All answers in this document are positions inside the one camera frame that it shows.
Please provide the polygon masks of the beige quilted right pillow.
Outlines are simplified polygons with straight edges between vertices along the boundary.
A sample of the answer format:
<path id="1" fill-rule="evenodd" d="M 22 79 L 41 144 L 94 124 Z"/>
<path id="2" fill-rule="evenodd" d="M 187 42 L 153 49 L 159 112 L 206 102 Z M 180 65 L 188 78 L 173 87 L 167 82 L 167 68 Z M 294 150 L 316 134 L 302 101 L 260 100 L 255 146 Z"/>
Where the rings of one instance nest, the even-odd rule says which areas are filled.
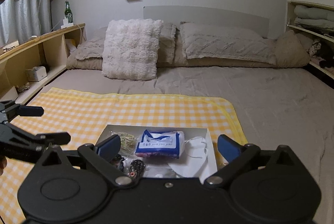
<path id="1" fill-rule="evenodd" d="M 186 59 L 219 58 L 276 64 L 272 44 L 251 29 L 182 23 L 180 33 Z"/>

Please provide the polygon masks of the green glass bottle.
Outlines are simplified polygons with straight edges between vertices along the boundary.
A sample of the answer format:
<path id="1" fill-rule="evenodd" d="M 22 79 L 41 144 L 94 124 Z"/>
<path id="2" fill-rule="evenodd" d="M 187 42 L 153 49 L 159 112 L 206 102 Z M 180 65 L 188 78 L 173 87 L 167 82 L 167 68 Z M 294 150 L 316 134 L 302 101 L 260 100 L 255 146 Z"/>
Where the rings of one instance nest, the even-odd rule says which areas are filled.
<path id="1" fill-rule="evenodd" d="M 68 23 L 73 23 L 73 14 L 72 14 L 72 10 L 70 8 L 69 1 L 65 2 L 65 17 L 68 20 Z"/>

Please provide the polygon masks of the blue brown crochet scrunchie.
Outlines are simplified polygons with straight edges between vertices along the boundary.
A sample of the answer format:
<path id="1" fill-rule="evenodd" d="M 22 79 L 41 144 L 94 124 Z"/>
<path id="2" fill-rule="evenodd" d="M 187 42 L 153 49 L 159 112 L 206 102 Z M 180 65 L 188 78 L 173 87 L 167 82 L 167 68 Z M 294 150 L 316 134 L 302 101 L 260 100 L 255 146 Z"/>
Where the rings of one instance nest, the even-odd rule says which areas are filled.
<path id="1" fill-rule="evenodd" d="M 124 160 L 125 159 L 120 154 L 117 154 L 114 158 L 111 159 L 110 163 L 121 172 L 124 172 Z"/>

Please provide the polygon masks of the bag of rubber bands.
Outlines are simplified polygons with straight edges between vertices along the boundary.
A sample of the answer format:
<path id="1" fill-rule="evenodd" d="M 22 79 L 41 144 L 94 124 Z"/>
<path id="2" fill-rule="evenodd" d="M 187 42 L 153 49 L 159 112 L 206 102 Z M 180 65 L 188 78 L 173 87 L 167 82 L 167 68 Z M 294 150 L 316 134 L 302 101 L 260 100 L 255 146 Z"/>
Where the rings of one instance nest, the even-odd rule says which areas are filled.
<path id="1" fill-rule="evenodd" d="M 121 140 L 121 149 L 119 151 L 120 155 L 128 156 L 135 153 L 137 147 L 138 138 L 127 132 L 114 132 L 111 131 L 110 135 L 118 135 Z"/>

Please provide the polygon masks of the grey curtain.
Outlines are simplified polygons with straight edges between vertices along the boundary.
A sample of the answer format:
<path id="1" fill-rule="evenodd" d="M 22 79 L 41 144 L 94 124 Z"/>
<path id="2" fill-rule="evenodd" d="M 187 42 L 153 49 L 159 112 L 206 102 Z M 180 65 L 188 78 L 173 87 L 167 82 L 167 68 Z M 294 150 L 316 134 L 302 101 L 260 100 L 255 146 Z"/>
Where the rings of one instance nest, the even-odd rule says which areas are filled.
<path id="1" fill-rule="evenodd" d="M 51 29 L 50 0 L 1 0 L 1 46 L 23 44 Z"/>

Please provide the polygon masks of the yellow white checkered blanket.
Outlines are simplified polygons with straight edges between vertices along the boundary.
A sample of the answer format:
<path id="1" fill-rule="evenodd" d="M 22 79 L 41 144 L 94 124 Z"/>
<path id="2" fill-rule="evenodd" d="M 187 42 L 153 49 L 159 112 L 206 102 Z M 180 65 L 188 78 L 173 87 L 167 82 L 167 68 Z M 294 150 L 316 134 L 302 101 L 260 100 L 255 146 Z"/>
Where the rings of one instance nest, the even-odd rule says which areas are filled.
<path id="1" fill-rule="evenodd" d="M 203 136 L 207 140 L 208 159 L 203 170 L 207 174 L 226 162 L 217 150 L 220 135 L 247 143 L 233 105 L 220 97 L 94 94 L 52 88 L 39 94 L 32 105 L 43 107 L 43 116 L 18 116 L 13 124 L 32 134 L 68 132 L 71 141 L 66 150 L 96 143 L 103 133 L 139 137 L 145 130 L 182 130 L 186 139 Z"/>

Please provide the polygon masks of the folded grey bedding on shelf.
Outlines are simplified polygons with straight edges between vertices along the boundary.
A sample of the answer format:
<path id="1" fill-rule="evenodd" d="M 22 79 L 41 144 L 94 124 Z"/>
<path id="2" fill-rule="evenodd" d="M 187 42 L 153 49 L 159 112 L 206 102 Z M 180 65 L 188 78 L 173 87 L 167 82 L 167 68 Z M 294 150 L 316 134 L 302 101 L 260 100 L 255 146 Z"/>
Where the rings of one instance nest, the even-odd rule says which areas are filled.
<path id="1" fill-rule="evenodd" d="M 296 14 L 294 21 L 296 24 L 333 30 L 333 11 L 296 5 L 294 13 Z"/>

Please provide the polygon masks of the white cardboard box tray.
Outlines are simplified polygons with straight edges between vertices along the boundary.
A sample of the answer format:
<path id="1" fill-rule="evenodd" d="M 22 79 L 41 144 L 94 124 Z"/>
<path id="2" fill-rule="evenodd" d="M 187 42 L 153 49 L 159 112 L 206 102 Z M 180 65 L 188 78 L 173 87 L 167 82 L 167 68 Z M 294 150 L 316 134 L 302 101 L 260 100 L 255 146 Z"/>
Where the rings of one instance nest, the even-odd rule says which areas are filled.
<path id="1" fill-rule="evenodd" d="M 112 135 L 121 139 L 119 152 L 111 158 L 103 148 L 101 154 L 129 176 L 141 171 L 145 178 L 198 178 L 203 182 L 217 171 L 207 128 L 108 124 L 97 141 Z"/>

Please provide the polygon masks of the white shelf unit right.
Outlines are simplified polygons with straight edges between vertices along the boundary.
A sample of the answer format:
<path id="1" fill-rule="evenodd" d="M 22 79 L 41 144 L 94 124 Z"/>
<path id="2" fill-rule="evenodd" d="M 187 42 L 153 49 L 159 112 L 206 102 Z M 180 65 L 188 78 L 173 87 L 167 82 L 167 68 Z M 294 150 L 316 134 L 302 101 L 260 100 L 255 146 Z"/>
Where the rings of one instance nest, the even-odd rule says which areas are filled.
<path id="1" fill-rule="evenodd" d="M 296 14 L 294 13 L 296 5 L 330 11 L 333 11 L 333 6 L 290 0 L 287 5 L 286 20 L 286 28 L 296 33 L 310 56 L 309 65 L 305 66 L 305 69 L 324 82 L 331 83 L 333 81 L 333 30 L 296 24 L 294 22 L 296 18 Z"/>

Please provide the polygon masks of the blue white tissue pack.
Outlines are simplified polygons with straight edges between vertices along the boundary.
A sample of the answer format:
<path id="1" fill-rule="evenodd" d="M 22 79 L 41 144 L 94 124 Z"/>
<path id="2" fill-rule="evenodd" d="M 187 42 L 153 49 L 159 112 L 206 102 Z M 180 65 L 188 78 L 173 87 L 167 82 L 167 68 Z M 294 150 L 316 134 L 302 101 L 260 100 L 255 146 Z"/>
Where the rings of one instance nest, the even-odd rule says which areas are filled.
<path id="1" fill-rule="evenodd" d="M 142 158 L 166 157 L 179 159 L 184 151 L 183 131 L 153 132 L 145 130 L 141 135 L 135 155 Z"/>

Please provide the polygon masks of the white face mask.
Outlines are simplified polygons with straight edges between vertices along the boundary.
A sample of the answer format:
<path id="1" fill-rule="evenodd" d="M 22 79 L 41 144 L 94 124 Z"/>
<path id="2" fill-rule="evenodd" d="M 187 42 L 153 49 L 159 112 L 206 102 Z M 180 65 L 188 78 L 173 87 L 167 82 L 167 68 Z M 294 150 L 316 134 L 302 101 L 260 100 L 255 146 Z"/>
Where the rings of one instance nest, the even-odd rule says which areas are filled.
<path id="1" fill-rule="evenodd" d="M 196 177 L 207 157 L 207 142 L 205 138 L 197 136 L 185 141 L 184 151 L 179 159 L 171 160 L 168 166 L 180 177 Z"/>

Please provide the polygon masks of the fluffy white cushion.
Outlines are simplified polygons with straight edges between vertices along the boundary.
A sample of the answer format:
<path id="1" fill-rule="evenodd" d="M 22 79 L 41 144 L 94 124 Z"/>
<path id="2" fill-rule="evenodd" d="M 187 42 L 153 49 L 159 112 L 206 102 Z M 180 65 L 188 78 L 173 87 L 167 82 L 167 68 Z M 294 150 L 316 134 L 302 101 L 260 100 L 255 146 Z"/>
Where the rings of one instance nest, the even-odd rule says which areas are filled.
<path id="1" fill-rule="evenodd" d="M 102 75 L 110 79 L 156 78 L 162 20 L 112 20 L 106 30 Z"/>

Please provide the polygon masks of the dark patterned item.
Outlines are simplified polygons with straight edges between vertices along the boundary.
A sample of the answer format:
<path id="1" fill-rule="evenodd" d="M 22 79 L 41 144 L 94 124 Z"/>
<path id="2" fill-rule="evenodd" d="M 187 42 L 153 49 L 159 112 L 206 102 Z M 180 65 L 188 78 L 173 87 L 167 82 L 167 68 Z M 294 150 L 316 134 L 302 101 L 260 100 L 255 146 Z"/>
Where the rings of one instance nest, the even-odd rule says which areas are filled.
<path id="1" fill-rule="evenodd" d="M 133 178 L 133 180 L 141 178 L 144 172 L 145 172 L 145 163 L 142 160 L 136 159 L 130 163 L 128 176 Z"/>

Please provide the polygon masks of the small white box on shelf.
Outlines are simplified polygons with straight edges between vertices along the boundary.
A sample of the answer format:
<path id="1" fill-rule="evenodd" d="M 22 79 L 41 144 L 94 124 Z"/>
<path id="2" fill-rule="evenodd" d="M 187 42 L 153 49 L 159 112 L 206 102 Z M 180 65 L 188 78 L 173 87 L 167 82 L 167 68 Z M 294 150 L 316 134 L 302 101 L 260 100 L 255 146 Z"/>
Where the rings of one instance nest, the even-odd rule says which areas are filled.
<path id="1" fill-rule="evenodd" d="M 44 66 L 33 67 L 31 69 L 25 70 L 27 80 L 29 82 L 39 82 L 46 78 L 46 68 Z"/>

